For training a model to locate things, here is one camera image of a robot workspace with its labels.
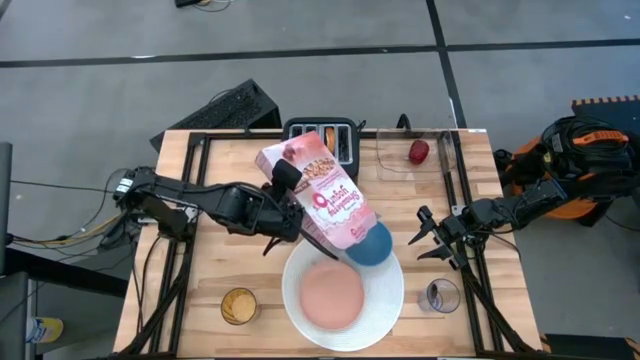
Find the strawberry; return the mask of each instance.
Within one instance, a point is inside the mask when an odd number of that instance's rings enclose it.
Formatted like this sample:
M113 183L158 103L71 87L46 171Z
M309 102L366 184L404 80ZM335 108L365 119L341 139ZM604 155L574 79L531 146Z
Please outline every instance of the strawberry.
M416 140L409 149L409 161L414 165L420 165L429 155L429 144L424 140Z

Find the wooden table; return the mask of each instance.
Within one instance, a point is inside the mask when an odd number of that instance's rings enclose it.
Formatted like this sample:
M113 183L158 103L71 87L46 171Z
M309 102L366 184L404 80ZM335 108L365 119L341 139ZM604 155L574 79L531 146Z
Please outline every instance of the wooden table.
M502 195L493 162L489 137L485 131L460 130L467 174L474 199ZM189 132L167 131L160 152L157 173L180 179ZM257 152L276 140L214 140L211 144L205 184L246 181L262 184L265 176L254 165ZM380 181L376 140L361 141L361 163L358 186L373 209L393 233L393 251L404 272L404 307L393 330L377 344L355 353L336 353L314 345L304 338L289 320L282 303L281 278L285 261L294 244L278 245L267 257L262 250L268 239L262 236L229 235L207 216L201 216L196 235L185 315L178 356L464 356L473 355L473 342L464 297L460 307L448 315L425 314L417 304L420 290L434 279L446 278L462 291L462 278L446 262L438 259L417 261L416 257L432 248L433 241L424 239L414 245L407 242L417 232L416 211L428 205L439 221L449 214L442 176L418 181ZM193 164L193 176L197 160ZM462 191L457 174L454 182L458 203ZM138 279L157 229L142 231L136 253ZM511 235L504 235L513 241ZM147 318L156 307L167 241L161 240L152 253L147 273L143 304ZM518 255L499 242L489 241L485 251L493 294L498 308L522 338L540 348L527 286ZM261 305L260 317L245 326L228 325L222 319L220 302L235 287L251 289ZM478 305L485 347L491 349L491 337L484 309ZM138 305L133 280L120 319L114 351L128 345L135 335ZM167 349L172 309L165 321L160 349Z

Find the black floor stripe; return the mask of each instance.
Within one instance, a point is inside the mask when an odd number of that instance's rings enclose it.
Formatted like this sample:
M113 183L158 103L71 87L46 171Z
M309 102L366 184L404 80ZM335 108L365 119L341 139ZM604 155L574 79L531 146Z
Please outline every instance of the black floor stripe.
M2 20L2 17L4 16L4 13L7 12L7 8L9 8L9 4L10 3L11 3L11 0L4 0L2 5L0 5L0 20Z
M496 51L496 50L542 50L542 49L576 49L613 46L640 46L640 39L612 40L576 40L576 41L542 41L503 44L467 44L448 45L447 51Z
M391 45L391 46L375 46L375 47L269 50L269 51L246 51L246 52L187 54L187 55L129 56L129 57L57 59L57 60L16 60L16 61L0 61L0 68L150 64L150 63L164 63L164 62L275 59L275 58L341 56L341 55L413 54L413 53L434 52L437 50L438 49L435 45L423 45L423 46Z
M459 128L466 128L467 120L464 117L462 102L460 101L460 94L458 93L458 86L456 85L456 79L453 76L453 68L451 67L451 60L449 59L449 54L447 53L447 46L444 40L444 33L442 32L442 25L440 24L438 10L436 9L434 0L426 1L427 7L429 9L429 17L431 18L431 25L433 27L433 35L436 38L438 55L440 56L440 65L442 66L444 81L447 85L447 93L449 94L449 99L451 99L451 104L453 106L456 126Z

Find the pink snack bag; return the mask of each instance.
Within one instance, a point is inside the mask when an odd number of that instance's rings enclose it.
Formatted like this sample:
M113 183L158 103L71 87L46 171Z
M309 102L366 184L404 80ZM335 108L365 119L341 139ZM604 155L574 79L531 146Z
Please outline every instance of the pink snack bag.
M375 212L316 132L262 149L256 165L271 179L280 159L302 172L293 191L305 208L302 227L325 246L328 242L346 249L362 241L376 225Z

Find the clear plastic cup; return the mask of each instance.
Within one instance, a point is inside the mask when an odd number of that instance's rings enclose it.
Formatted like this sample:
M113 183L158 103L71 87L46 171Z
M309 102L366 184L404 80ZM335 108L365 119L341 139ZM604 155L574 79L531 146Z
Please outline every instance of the clear plastic cup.
M449 314L460 305L460 290L447 279L436 279L420 292L418 305L424 312Z

